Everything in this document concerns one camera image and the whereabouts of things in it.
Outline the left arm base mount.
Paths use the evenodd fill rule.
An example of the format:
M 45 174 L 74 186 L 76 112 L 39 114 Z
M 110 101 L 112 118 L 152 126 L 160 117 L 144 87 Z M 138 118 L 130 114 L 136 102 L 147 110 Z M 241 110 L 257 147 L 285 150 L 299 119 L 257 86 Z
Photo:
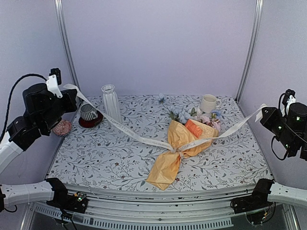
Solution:
M 68 194 L 68 189 L 58 178 L 46 179 L 54 192 L 53 199 L 46 202 L 47 205 L 84 214 L 88 205 L 86 194 L 77 192 L 73 195 Z

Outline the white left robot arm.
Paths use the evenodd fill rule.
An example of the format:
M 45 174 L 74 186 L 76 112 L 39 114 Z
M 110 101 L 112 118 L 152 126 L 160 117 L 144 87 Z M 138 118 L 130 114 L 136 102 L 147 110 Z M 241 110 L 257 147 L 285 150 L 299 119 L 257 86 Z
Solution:
M 49 136 L 65 113 L 75 112 L 77 90 L 50 92 L 47 84 L 35 84 L 23 92 L 25 112 L 7 127 L 0 143 L 0 169 L 3 171 L 17 156 L 26 151 L 41 136 Z M 73 195 L 58 178 L 35 184 L 0 186 L 0 209 L 17 204 L 47 201 L 66 209 Z

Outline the white ribbed ceramic vase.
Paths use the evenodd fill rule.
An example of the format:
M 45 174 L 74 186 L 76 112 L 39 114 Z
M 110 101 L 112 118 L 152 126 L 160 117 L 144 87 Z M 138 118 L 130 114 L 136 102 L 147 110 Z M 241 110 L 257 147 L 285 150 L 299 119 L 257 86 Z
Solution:
M 103 92 L 103 101 L 106 113 L 114 120 L 122 124 L 122 117 L 120 113 L 118 96 L 115 92 L 115 86 L 112 84 L 104 85 L 101 88 Z

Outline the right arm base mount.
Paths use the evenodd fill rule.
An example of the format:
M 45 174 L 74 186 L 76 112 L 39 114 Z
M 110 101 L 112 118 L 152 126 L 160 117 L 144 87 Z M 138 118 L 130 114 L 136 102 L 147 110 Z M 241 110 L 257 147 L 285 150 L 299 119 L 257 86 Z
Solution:
M 268 201 L 273 184 L 274 180 L 259 179 L 251 195 L 232 199 L 230 207 L 235 214 L 245 213 L 251 225 L 262 225 L 270 221 L 276 211 L 276 203 Z

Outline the orange paper flower bouquet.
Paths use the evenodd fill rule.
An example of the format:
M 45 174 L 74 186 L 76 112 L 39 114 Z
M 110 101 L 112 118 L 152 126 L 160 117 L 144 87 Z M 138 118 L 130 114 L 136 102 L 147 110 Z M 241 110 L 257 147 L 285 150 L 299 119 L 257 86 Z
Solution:
M 167 141 L 173 148 L 160 154 L 146 179 L 151 185 L 165 190 L 177 178 L 183 159 L 193 157 L 211 146 L 219 130 L 207 125 L 207 120 L 195 120 L 195 108 L 191 112 L 184 108 L 166 106 L 171 122 L 168 127 Z

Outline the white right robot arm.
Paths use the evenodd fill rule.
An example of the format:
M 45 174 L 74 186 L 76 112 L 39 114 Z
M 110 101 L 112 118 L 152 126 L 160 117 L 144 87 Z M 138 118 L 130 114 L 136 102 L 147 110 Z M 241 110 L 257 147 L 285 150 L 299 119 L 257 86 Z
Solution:
M 271 139 L 271 150 L 274 141 L 278 141 L 285 148 L 280 161 L 296 156 L 300 150 L 300 158 L 307 159 L 307 106 L 302 103 L 289 105 L 286 115 L 282 115 L 276 107 L 263 106 L 260 123 L 274 136 Z M 248 199 L 248 205 L 252 209 L 258 209 L 265 202 L 279 202 L 294 206 L 307 205 L 307 191 L 304 189 L 289 187 L 276 181 L 260 179 L 255 187 L 253 195 Z

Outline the white printed ribbon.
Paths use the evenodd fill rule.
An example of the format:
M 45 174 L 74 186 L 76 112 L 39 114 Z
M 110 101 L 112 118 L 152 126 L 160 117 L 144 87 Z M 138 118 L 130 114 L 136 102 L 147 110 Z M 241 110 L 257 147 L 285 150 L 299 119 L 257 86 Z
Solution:
M 117 129 L 119 129 L 120 131 L 122 131 L 123 133 L 128 135 L 129 137 L 131 137 L 131 138 L 133 138 L 133 139 L 135 139 L 135 140 L 137 140 L 137 141 L 139 141 L 141 143 L 144 143 L 144 144 L 158 146 L 158 147 L 163 147 L 163 148 L 168 149 L 168 150 L 170 150 L 172 152 L 175 152 L 176 150 L 178 150 L 178 151 L 185 151 L 185 150 L 197 147 L 197 146 L 199 146 L 199 145 L 201 145 L 203 143 L 206 143 L 209 140 L 225 138 L 227 136 L 232 135 L 233 133 L 237 132 L 253 115 L 257 114 L 255 121 L 258 121 L 260 118 L 262 118 L 262 115 L 260 115 L 260 113 L 261 113 L 262 108 L 264 108 L 266 106 L 267 106 L 266 104 L 262 104 L 259 107 L 258 110 L 256 110 L 254 113 L 250 114 L 249 116 L 246 116 L 244 119 L 242 119 L 238 123 L 234 124 L 232 127 L 227 129 L 223 134 L 221 134 L 218 137 L 210 137 L 210 138 L 198 139 L 198 140 L 190 142 L 190 143 L 188 143 L 186 145 L 183 145 L 180 148 L 176 148 L 176 149 L 174 149 L 169 143 L 158 141 L 158 140 L 155 140 L 155 139 L 141 137 L 138 134 L 136 134 L 135 132 L 133 132 L 131 129 L 129 129 L 128 127 L 125 127 L 124 125 L 122 125 L 121 123 L 117 122 L 116 120 L 114 120 L 109 115 L 107 115 L 104 112 L 102 112 L 101 110 L 97 109 L 97 111 L 99 111 L 103 115 L 103 117 L 106 120 L 108 120 L 108 122 L 110 122 L 113 126 L 115 126 Z

